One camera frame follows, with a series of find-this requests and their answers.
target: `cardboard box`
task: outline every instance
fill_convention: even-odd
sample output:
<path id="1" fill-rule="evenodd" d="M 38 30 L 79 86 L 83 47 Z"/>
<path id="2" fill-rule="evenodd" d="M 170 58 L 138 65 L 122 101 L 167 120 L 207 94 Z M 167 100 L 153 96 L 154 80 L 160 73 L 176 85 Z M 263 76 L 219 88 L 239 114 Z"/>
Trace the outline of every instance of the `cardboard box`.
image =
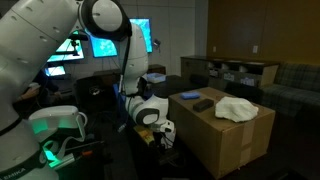
<path id="1" fill-rule="evenodd" d="M 200 99 L 183 100 L 180 94 L 169 97 L 170 120 L 176 125 L 177 136 L 216 179 L 267 153 L 273 110 L 254 104 L 259 112 L 251 121 L 218 119 L 214 107 L 198 113 L 193 104 L 205 98 L 216 104 L 224 96 L 233 96 L 210 87 L 196 91 Z"/>

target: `crumpled white fabric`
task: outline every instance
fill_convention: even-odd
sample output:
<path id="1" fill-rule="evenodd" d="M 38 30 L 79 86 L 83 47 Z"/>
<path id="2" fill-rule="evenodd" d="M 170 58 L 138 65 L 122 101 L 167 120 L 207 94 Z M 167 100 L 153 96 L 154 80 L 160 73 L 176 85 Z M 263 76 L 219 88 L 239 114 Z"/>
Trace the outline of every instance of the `crumpled white fabric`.
<path id="1" fill-rule="evenodd" d="M 257 116 L 259 108 L 243 98 L 223 97 L 215 108 L 218 118 L 230 119 L 234 122 L 249 121 Z"/>

